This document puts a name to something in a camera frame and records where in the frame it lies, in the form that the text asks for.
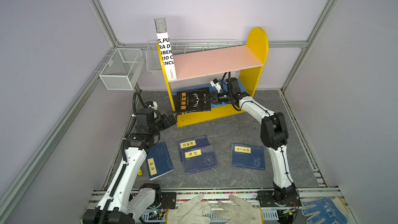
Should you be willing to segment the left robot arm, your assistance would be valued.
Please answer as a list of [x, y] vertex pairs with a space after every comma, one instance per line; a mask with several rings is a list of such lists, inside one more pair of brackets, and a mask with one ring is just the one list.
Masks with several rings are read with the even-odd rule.
[[173, 112], [161, 114], [153, 101], [144, 103], [139, 91], [133, 94], [131, 117], [132, 122], [121, 141], [119, 167], [97, 206], [84, 213], [83, 224], [135, 224], [148, 207], [161, 202], [158, 184], [143, 184], [135, 197], [131, 191], [154, 146], [154, 138], [174, 126], [177, 118]]

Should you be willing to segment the white book black lettering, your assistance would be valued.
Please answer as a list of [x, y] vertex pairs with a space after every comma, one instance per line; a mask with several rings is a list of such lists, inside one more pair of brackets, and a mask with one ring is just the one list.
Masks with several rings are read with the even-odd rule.
[[157, 33], [157, 43], [160, 50], [160, 61], [168, 81], [177, 79], [176, 68], [171, 48], [170, 37], [167, 31], [165, 18], [155, 18], [155, 28]]

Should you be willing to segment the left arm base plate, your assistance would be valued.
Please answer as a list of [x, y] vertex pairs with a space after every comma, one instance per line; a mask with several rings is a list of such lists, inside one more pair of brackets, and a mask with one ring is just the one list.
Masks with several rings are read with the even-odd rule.
[[154, 203], [147, 209], [175, 209], [177, 203], [176, 192], [161, 192], [161, 198], [158, 203]]

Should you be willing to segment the black book wolf cover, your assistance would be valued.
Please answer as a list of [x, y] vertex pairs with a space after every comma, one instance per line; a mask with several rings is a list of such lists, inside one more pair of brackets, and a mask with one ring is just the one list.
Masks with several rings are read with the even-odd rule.
[[174, 111], [173, 113], [177, 115], [190, 114], [190, 113], [202, 113], [202, 112], [210, 112], [211, 110], [193, 110], [193, 111]]

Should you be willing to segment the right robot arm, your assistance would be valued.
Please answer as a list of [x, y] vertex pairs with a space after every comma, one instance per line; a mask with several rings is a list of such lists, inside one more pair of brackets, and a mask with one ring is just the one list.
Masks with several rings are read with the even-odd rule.
[[212, 104], [227, 103], [240, 112], [245, 111], [261, 124], [260, 139], [267, 148], [273, 168], [273, 200], [276, 205], [287, 203], [300, 204], [300, 193], [289, 170], [287, 159], [287, 141], [289, 137], [286, 119], [283, 113], [273, 112], [255, 101], [248, 92], [242, 92], [238, 79], [229, 77], [226, 80], [213, 79], [210, 85], [216, 90], [204, 97]]

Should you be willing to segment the black book antler cover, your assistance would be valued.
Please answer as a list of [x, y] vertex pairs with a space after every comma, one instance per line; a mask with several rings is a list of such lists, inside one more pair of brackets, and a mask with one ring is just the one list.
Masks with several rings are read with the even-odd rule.
[[177, 91], [175, 111], [211, 110], [211, 104], [204, 104], [203, 98], [210, 94], [208, 87]]

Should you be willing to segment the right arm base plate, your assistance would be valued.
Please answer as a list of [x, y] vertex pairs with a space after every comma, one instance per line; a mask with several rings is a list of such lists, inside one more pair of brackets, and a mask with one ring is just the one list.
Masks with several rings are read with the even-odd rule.
[[297, 192], [279, 192], [274, 190], [259, 190], [255, 198], [261, 207], [294, 207], [301, 206]]

